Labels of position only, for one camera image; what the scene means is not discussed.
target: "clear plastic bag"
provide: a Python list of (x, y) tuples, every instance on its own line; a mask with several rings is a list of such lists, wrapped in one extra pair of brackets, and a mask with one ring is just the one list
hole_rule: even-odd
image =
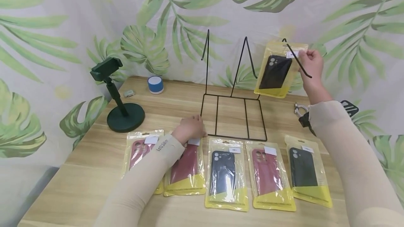
[[(153, 149), (154, 145), (159, 140), (159, 137), (162, 136), (164, 136), (164, 130), (136, 131), (128, 133), (122, 177)], [(163, 193), (163, 181), (159, 183), (154, 192), (154, 194), (161, 193)]]
[(241, 141), (210, 138), (205, 207), (248, 211)]
[(299, 64), (287, 44), (296, 56), (300, 50), (306, 51), (309, 48), (308, 44), (269, 42), (265, 48), (260, 74), (255, 85), (255, 94), (286, 97), (299, 70)]
[(202, 139), (190, 139), (164, 177), (164, 196), (203, 195), (206, 191)]
[(332, 208), (330, 190), (318, 144), (285, 136), (293, 195), (301, 200)]
[(278, 145), (270, 142), (246, 141), (245, 148), (254, 196), (253, 207), (296, 211)]

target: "sticker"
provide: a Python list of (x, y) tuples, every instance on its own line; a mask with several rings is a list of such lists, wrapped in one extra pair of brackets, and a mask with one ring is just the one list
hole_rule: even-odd
[(229, 147), (229, 152), (231, 152), (231, 153), (241, 153), (241, 149), (239, 147)]
[(190, 139), (188, 140), (189, 145), (199, 145), (201, 142), (201, 139)]
[(302, 149), (303, 149), (303, 150), (305, 150), (305, 151), (308, 151), (308, 152), (314, 153), (313, 148), (306, 147), (306, 146), (302, 145)]
[[(293, 51), (293, 52), (295, 53), (296, 57), (299, 56), (299, 51)], [(293, 54), (292, 54), (291, 51), (287, 51), (287, 52), (286, 52), (286, 58), (294, 58), (294, 56), (293, 56)]]
[(147, 137), (144, 140), (145, 144), (150, 144), (150, 145), (155, 145), (157, 143), (157, 141), (159, 141), (159, 137), (158, 136), (154, 136), (154, 137)]
[(264, 151), (266, 154), (275, 155), (276, 156), (276, 149), (273, 147), (264, 146)]

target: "red phone case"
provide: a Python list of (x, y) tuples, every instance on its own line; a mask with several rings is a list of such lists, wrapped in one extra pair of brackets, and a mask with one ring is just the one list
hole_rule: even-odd
[(138, 163), (147, 153), (153, 149), (153, 144), (144, 144), (144, 139), (137, 140), (132, 144), (132, 153), (130, 155), (129, 170)]
[(197, 145), (187, 144), (183, 155), (171, 168), (170, 184), (182, 181), (198, 173), (197, 150)]
[(254, 163), (258, 195), (265, 195), (277, 190), (282, 190), (282, 181), (277, 167), (276, 156), (266, 154), (262, 149), (254, 149), (252, 151), (252, 160)]

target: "beige sleeve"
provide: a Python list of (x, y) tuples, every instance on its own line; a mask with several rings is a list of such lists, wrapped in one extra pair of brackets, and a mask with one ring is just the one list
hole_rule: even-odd
[(94, 226), (136, 227), (140, 214), (157, 185), (184, 150), (183, 145), (171, 134), (160, 139), (153, 149), (118, 182)]
[(309, 120), (340, 174), (352, 227), (398, 227), (404, 210), (377, 156), (337, 101), (309, 108)]

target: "person's arm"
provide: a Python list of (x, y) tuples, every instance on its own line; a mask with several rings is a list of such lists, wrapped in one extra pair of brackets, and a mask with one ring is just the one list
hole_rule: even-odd
[(205, 136), (199, 115), (185, 118), (172, 134), (162, 137), (109, 195), (94, 226), (136, 227), (140, 215), (167, 170), (181, 157), (184, 144)]
[(404, 223), (404, 210), (383, 171), (377, 156), (353, 124), (342, 104), (332, 101), (321, 84), (322, 58), (299, 53), (305, 70), (303, 86), (311, 102), (309, 120), (340, 174), (346, 211), (352, 227), (398, 227)]

